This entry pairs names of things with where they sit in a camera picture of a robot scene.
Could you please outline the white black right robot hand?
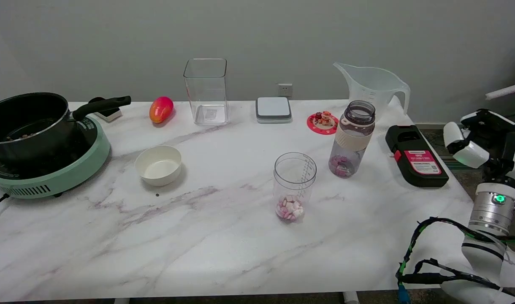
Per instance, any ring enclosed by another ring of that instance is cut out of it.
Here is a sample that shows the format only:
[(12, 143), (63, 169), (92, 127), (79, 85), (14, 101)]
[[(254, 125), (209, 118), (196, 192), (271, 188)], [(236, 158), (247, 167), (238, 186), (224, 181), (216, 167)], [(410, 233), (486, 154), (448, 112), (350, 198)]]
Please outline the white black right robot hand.
[(515, 123), (488, 109), (443, 128), (445, 148), (458, 162), (482, 168), (485, 180), (515, 184)]

